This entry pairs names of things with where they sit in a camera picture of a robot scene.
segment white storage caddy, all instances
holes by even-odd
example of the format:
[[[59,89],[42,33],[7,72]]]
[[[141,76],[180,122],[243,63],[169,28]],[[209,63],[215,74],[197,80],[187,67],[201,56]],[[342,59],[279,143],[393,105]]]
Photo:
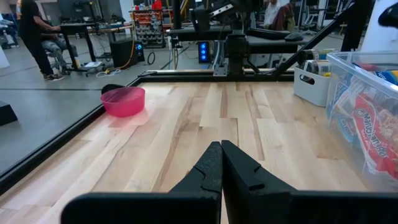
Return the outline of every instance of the white storage caddy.
[[[294,94],[314,105],[326,107],[329,83],[330,77],[322,77],[298,67],[294,68]]]

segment plastic bowl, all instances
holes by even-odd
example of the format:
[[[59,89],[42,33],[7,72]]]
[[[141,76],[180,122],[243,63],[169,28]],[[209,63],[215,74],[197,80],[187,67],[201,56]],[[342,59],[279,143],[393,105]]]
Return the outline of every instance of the plastic bowl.
[[[101,96],[108,114],[119,118],[135,115],[145,107],[145,90],[139,87],[124,87],[111,90]]]

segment clear plastic bin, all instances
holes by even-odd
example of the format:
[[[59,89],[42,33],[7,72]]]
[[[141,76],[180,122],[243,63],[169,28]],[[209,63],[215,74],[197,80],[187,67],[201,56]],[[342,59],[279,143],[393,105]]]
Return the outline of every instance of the clear plastic bin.
[[[329,129],[367,187],[398,192],[398,86],[366,71],[398,70],[398,52],[330,53],[327,59]]]

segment wooden table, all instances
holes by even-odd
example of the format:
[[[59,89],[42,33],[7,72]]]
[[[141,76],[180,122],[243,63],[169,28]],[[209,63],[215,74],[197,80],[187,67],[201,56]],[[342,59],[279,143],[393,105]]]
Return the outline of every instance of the wooden table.
[[[229,139],[288,184],[366,191],[293,83],[145,83],[146,109],[102,115],[0,197],[0,223],[57,223],[86,192],[167,192],[212,141]],[[223,223],[227,223],[225,209]]]

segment concrete floor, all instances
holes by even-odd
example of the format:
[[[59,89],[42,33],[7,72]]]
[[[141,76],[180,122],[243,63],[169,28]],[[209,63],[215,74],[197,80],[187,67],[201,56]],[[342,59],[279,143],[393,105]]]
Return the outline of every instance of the concrete floor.
[[[331,35],[320,42],[316,49],[339,49],[342,36]],[[107,37],[92,38],[96,55],[109,50]],[[81,62],[88,62],[90,56],[84,39],[71,39],[77,46]],[[158,70],[169,62],[169,51],[165,49],[145,49],[145,55],[155,52],[156,61],[152,65],[140,62],[121,73],[104,78],[96,78],[95,73],[86,78],[72,73],[59,82],[45,82],[36,62],[21,42],[21,47],[5,50],[11,66],[0,69],[0,100],[11,104],[18,122],[0,127],[0,177],[1,174],[19,160],[61,133],[69,125],[89,113],[100,102],[100,89],[106,84],[127,85],[146,70]],[[183,43],[188,49],[179,54],[178,69],[201,69],[208,65],[198,64],[197,45]],[[67,52],[64,58],[70,62]]]

